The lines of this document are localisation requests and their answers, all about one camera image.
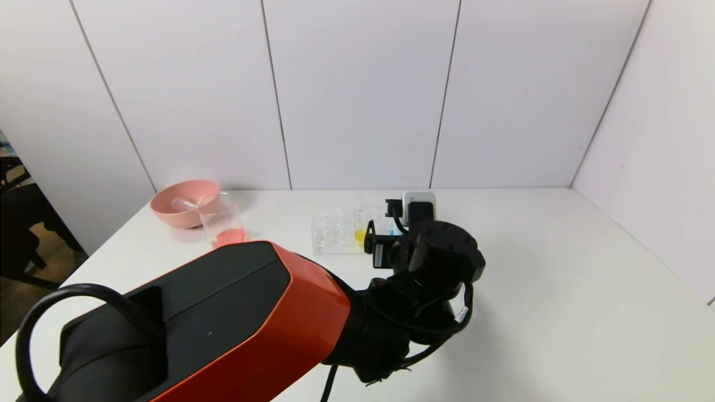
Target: black cable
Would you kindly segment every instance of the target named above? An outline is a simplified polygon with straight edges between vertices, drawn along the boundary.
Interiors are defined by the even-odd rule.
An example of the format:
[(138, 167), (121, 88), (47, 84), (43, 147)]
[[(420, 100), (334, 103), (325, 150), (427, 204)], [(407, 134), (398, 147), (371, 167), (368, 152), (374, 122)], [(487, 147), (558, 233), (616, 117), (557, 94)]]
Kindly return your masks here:
[(446, 329), (442, 329), (442, 330), (418, 327), (416, 325), (408, 324), (408, 323), (400, 321), (394, 317), (391, 317), (387, 313), (385, 313), (382, 309), (380, 309), (378, 306), (373, 305), (370, 302), (369, 297), (365, 298), (365, 304), (367, 304), (368, 307), (375, 314), (379, 315), (381, 318), (383, 318), (387, 321), (390, 321), (392, 324), (410, 332), (411, 335), (433, 336), (433, 337), (437, 337), (437, 338), (442, 338), (442, 337), (446, 337), (446, 336), (452, 336), (467, 327), (467, 324), (469, 324), (469, 320), (472, 318), (473, 296), (474, 296), (474, 287), (472, 286), (471, 283), (465, 283), (464, 284), (464, 306), (467, 308), (467, 313), (464, 315), (464, 319), (462, 319), (462, 321), (459, 324), (457, 324), (451, 328), (446, 328)]
[(335, 373), (337, 373), (337, 364), (330, 366), (330, 372), (327, 374), (327, 380), (325, 381), (325, 388), (322, 390), (320, 402), (327, 402), (327, 399), (330, 397), (330, 390), (332, 390), (332, 382), (335, 380)]
[(404, 358), (402, 360), (402, 368), (407, 368), (410, 367), (411, 365), (421, 361), (422, 359), (426, 358), (427, 356), (431, 355), (432, 353), (435, 352), (435, 350), (439, 349), (442, 345), (447, 342), (447, 339), (449, 339), (449, 336), (446, 336), (444, 338), (437, 339), (435, 342), (433, 342), (431, 345), (429, 345), (425, 350), (419, 352), (418, 354), (414, 356), (410, 356), (408, 358)]
[(32, 373), (32, 363), (30, 361), (30, 337), (37, 321), (47, 309), (55, 303), (74, 296), (90, 296), (103, 300), (124, 316), (134, 327), (149, 339), (161, 341), (164, 339), (164, 332), (154, 325), (149, 318), (131, 301), (116, 291), (101, 285), (91, 283), (79, 283), (65, 286), (55, 290), (40, 299), (30, 308), (17, 331), (15, 344), (15, 364), (17, 366), (17, 377), (28, 402), (49, 402), (50, 397), (40, 389)]
[(402, 233), (404, 233), (405, 235), (409, 235), (410, 233), (402, 225), (402, 222), (400, 222), (400, 217), (398, 217), (397, 210), (395, 209), (394, 205), (390, 206), (390, 214), (393, 216), (393, 219), (395, 220), (395, 226), (398, 227), (398, 230), (401, 231)]

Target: panel seam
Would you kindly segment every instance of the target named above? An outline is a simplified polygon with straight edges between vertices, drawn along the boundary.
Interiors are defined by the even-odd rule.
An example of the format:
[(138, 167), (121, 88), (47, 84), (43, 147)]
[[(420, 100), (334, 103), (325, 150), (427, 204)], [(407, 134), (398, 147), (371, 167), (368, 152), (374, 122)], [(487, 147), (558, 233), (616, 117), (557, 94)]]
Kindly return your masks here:
[(621, 77), (623, 77), (623, 72), (626, 71), (626, 66), (628, 65), (628, 61), (631, 59), (631, 54), (633, 53), (633, 48), (636, 47), (636, 42), (638, 41), (638, 37), (641, 35), (641, 29), (643, 29), (643, 24), (646, 21), (646, 16), (648, 15), (648, 10), (651, 8), (652, 1), (653, 0), (648, 0), (648, 4), (646, 5), (646, 10), (643, 12), (643, 16), (641, 17), (641, 23), (638, 25), (638, 30), (636, 31), (636, 35), (633, 38), (633, 42), (631, 43), (631, 48), (628, 50), (628, 54), (626, 55), (626, 61), (623, 63), (623, 67), (621, 67), (621, 72), (618, 73), (618, 79), (616, 80), (616, 84), (613, 86), (613, 90), (611, 91), (611, 96), (608, 97), (608, 102), (606, 102), (606, 107), (603, 108), (603, 113), (601, 113), (601, 118), (598, 119), (598, 124), (596, 125), (596, 129), (593, 131), (593, 135), (591, 135), (591, 139), (588, 141), (588, 146), (586, 147), (586, 151), (583, 152), (581, 161), (578, 163), (578, 167), (576, 168), (576, 173), (573, 174), (573, 179), (571, 179), (571, 184), (568, 186), (568, 188), (573, 188), (573, 183), (576, 182), (576, 177), (578, 176), (578, 173), (581, 171), (581, 168), (583, 167), (583, 161), (586, 160), (586, 155), (588, 154), (588, 150), (591, 148), (591, 145), (593, 144), (593, 140), (596, 138), (596, 133), (598, 133), (598, 128), (601, 126), (601, 123), (603, 122), (603, 118), (606, 116), (606, 112), (608, 111), (608, 106), (611, 105), (611, 100), (613, 100), (613, 96), (616, 93), (616, 88), (618, 88), (618, 84), (621, 83)]
[(147, 170), (147, 166), (145, 165), (144, 160), (142, 159), (142, 155), (139, 153), (137, 144), (134, 143), (134, 138), (132, 138), (132, 134), (129, 133), (129, 128), (127, 127), (127, 123), (124, 121), (124, 116), (122, 116), (122, 113), (119, 111), (119, 107), (117, 106), (117, 101), (114, 100), (114, 95), (112, 94), (112, 91), (109, 89), (109, 85), (107, 84), (107, 79), (104, 77), (102, 68), (99, 67), (99, 62), (97, 61), (97, 56), (94, 54), (94, 50), (92, 49), (92, 45), (89, 43), (89, 38), (87, 38), (87, 33), (84, 30), (82, 21), (80, 21), (80, 19), (79, 19), (79, 14), (77, 13), (77, 9), (74, 7), (74, 1), (69, 0), (69, 5), (72, 7), (72, 12), (74, 13), (74, 18), (77, 20), (77, 24), (79, 25), (79, 30), (82, 31), (82, 36), (84, 37), (84, 43), (87, 44), (87, 48), (89, 49), (89, 53), (92, 56), (92, 60), (94, 60), (94, 66), (97, 67), (97, 71), (99, 72), (99, 76), (102, 78), (102, 83), (104, 84), (104, 88), (107, 90), (107, 94), (109, 94), (109, 98), (112, 101), (112, 105), (114, 105), (114, 110), (117, 112), (117, 115), (119, 116), (119, 121), (122, 122), (122, 126), (124, 127), (124, 132), (127, 133), (129, 142), (132, 144), (132, 147), (134, 148), (134, 152), (137, 153), (137, 157), (139, 158), (139, 163), (142, 164), (142, 169), (144, 170), (144, 173), (147, 175), (149, 184), (152, 186), (152, 189), (154, 190), (154, 192), (157, 192), (157, 186), (154, 185), (152, 176), (149, 174), (149, 170)]
[(270, 62), (270, 73), (273, 78), (273, 92), (275, 93), (275, 105), (278, 108), (278, 123), (280, 124), (280, 138), (283, 141), (283, 153), (285, 154), (285, 169), (288, 171), (288, 185), (293, 190), (293, 181), (290, 178), (290, 163), (288, 162), (288, 146), (285, 144), (285, 133), (283, 131), (283, 117), (280, 113), (280, 101), (278, 100), (278, 86), (275, 84), (275, 69), (273, 68), (273, 53), (270, 49), (270, 38), (268, 37), (268, 20), (266, 20), (266, 10), (261, 0), (261, 13), (263, 15), (263, 29), (266, 32), (266, 44), (268, 45), (268, 61)]
[(442, 119), (445, 115), (445, 103), (447, 101), (447, 88), (449, 87), (449, 74), (452, 72), (452, 59), (454, 58), (454, 43), (457, 42), (457, 28), (459, 27), (459, 13), (462, 11), (462, 0), (459, 0), (457, 7), (457, 20), (454, 24), (454, 35), (452, 36), (452, 51), (449, 54), (449, 65), (447, 67), (447, 79), (445, 81), (445, 92), (442, 96), (442, 111), (440, 112), (440, 124), (437, 126), (437, 139), (435, 141), (435, 156), (432, 158), (432, 172), (430, 173), (430, 184), (428, 188), (432, 188), (432, 181), (435, 178), (435, 165), (437, 164), (437, 149), (440, 144), (440, 133), (442, 132)]

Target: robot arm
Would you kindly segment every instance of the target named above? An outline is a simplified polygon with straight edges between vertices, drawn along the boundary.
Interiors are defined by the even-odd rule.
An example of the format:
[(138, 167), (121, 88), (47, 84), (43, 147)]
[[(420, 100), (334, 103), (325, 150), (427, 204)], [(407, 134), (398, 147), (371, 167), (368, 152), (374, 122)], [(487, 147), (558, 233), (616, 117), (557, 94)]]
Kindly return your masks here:
[[(396, 219), (396, 208), (388, 210)], [(477, 242), (450, 223), (411, 222), (400, 236), (376, 235), (371, 226), (365, 251), (393, 274), (364, 290), (271, 242), (221, 247), (126, 295), (98, 285), (61, 288), (41, 299), (19, 329), (24, 396), (269, 401), (318, 363), (351, 367), (364, 383), (386, 379), (467, 326), (472, 283), (485, 262)], [(465, 310), (456, 320), (449, 300), (462, 284)], [(73, 295), (107, 304), (65, 325), (61, 373), (45, 394), (32, 375), (30, 335), (47, 308)], [(428, 347), (408, 357), (410, 341)]]

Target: clear plastic container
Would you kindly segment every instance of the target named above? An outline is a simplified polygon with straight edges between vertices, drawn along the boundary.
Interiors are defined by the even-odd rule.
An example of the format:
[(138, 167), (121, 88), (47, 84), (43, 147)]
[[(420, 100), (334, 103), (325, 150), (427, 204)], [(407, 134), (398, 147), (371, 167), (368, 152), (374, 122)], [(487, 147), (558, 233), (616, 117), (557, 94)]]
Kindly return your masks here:
[(311, 233), (313, 254), (358, 254), (355, 244), (356, 209), (324, 207), (313, 215)]
[(381, 235), (395, 234), (391, 218), (385, 217), (384, 205), (357, 207), (323, 207), (313, 215), (312, 244), (315, 255), (362, 254), (365, 231), (369, 221), (375, 222), (375, 231)]
[(217, 198), (218, 202), (212, 202), (197, 210), (211, 246), (217, 249), (250, 240), (248, 231), (241, 221), (236, 197), (227, 192), (220, 192)]

